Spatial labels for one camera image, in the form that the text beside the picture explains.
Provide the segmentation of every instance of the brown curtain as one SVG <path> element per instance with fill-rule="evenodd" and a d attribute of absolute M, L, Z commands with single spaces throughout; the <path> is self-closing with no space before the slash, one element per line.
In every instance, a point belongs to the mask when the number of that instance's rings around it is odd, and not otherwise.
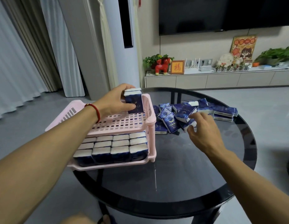
<path fill-rule="evenodd" d="M 1 0 L 50 92 L 62 88 L 39 0 Z"/>

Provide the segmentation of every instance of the gray tile floor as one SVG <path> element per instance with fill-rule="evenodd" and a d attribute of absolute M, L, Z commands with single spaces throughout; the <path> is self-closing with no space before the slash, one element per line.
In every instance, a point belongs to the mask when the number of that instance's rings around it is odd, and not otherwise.
<path fill-rule="evenodd" d="M 289 177 L 286 162 L 289 159 L 289 87 L 205 90 L 229 106 L 237 107 L 240 115 L 251 127 L 258 147 L 255 170 L 289 195 Z M 0 120 L 0 159 L 22 144 L 42 134 L 44 129 L 72 100 L 61 93 L 43 94 L 16 112 Z M 121 223 L 191 223 L 191 218 L 178 220 L 151 220 L 137 218 L 110 209 Z M 31 223 L 59 223 L 62 219 L 84 212 L 94 220 L 101 216 L 97 200 L 79 184 L 71 170 L 66 168 L 46 199 L 27 220 Z M 229 201 L 216 224 L 250 223 L 240 204 Z"/>

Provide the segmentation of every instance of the red string bracelet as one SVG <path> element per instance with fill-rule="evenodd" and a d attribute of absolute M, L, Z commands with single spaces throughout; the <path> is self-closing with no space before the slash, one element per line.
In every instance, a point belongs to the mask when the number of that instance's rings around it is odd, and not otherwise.
<path fill-rule="evenodd" d="M 96 122 L 96 124 L 97 124 L 97 123 L 100 121 L 100 118 L 101 118 L 99 110 L 98 110 L 97 107 L 94 106 L 93 104 L 86 104 L 86 105 L 84 105 L 84 107 L 86 107 L 86 106 L 92 106 L 92 107 L 96 110 L 97 116 L 98 116 L 98 121 Z"/>

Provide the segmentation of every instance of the tv screen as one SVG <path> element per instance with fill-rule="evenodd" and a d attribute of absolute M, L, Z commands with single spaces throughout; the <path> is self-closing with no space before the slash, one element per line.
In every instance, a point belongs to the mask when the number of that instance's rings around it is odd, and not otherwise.
<path fill-rule="evenodd" d="M 289 26 L 289 0 L 159 0 L 159 35 Z"/>

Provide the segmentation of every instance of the white tv stand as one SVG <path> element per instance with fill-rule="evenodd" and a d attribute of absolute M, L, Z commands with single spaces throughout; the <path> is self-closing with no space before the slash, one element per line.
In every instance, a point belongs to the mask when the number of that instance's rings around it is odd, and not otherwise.
<path fill-rule="evenodd" d="M 289 86 L 289 69 L 252 67 L 249 71 L 214 72 L 185 69 L 183 75 L 146 73 L 145 86 L 192 90 Z"/>

